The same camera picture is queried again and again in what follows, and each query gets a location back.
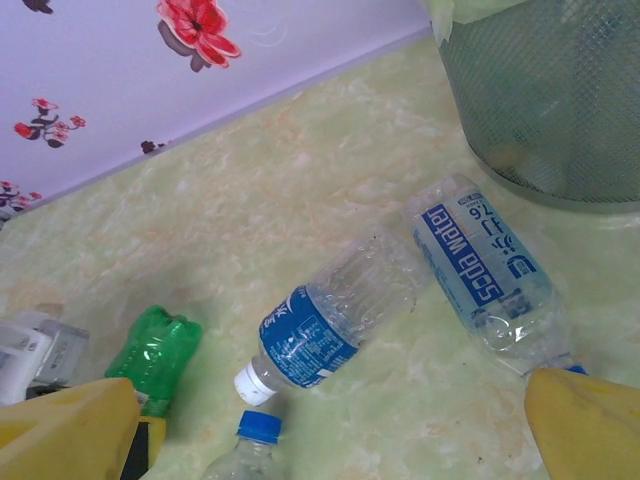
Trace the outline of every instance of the white bottle cap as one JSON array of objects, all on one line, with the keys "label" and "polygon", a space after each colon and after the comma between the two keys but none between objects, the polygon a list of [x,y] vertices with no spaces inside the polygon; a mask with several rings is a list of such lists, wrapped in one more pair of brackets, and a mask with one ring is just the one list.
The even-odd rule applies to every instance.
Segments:
[{"label": "white bottle cap", "polygon": [[275,390],[262,383],[251,362],[236,375],[233,384],[238,395],[253,407],[259,407],[276,394]]}]

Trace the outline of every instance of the clear plastic bottle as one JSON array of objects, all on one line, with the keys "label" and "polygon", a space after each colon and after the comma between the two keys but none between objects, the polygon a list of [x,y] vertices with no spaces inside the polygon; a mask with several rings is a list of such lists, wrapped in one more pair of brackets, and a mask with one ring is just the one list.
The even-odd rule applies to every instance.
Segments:
[{"label": "clear plastic bottle", "polygon": [[282,480],[282,470],[272,455],[280,427],[277,417],[244,412],[236,447],[209,465],[202,480]]},{"label": "clear plastic bottle", "polygon": [[523,376],[539,366],[584,373],[560,295],[476,184],[448,177],[404,213],[458,318],[500,362]]},{"label": "clear plastic bottle", "polygon": [[318,385],[376,327],[410,311],[428,279],[419,254],[389,229],[367,230],[262,321],[260,352],[236,376],[236,390],[259,406],[287,385]]}]

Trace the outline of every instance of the trash can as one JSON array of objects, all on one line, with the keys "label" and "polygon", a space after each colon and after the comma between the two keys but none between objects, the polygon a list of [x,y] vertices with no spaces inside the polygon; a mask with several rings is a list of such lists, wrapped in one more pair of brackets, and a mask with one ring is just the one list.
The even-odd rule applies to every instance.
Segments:
[{"label": "trash can", "polygon": [[525,196],[640,210],[640,2],[529,0],[440,54],[471,149]]}]

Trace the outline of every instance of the blue bottle label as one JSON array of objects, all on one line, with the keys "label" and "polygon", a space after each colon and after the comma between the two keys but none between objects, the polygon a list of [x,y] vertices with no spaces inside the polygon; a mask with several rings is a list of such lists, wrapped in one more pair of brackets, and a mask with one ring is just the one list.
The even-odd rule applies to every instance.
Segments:
[{"label": "blue bottle label", "polygon": [[331,328],[305,286],[278,305],[262,321],[259,332],[273,363],[303,388],[318,385],[358,352]]},{"label": "blue bottle label", "polygon": [[488,311],[510,319],[532,311],[533,284],[536,294],[551,295],[547,275],[478,190],[424,212],[413,237],[469,329],[482,326]]}]

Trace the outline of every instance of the plastic bottle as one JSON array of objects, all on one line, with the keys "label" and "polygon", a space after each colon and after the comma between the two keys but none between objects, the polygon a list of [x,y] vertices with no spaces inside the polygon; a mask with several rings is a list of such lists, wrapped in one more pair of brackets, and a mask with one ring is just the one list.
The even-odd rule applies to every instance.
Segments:
[{"label": "plastic bottle", "polygon": [[260,412],[246,411],[238,426],[238,443],[215,460],[202,480],[282,480],[280,466],[272,451],[278,444],[281,421]]},{"label": "plastic bottle", "polygon": [[155,305],[129,330],[127,343],[105,377],[127,377],[133,383],[143,416],[162,417],[180,377],[200,343],[200,325],[172,316]]},{"label": "plastic bottle", "polygon": [[500,362],[523,376],[539,366],[584,373],[560,295],[476,184],[448,177],[404,213],[458,318]]},{"label": "plastic bottle", "polygon": [[369,229],[262,321],[260,352],[236,376],[236,390],[259,406],[286,385],[318,385],[376,327],[410,311],[428,278],[417,252],[385,227]]}]

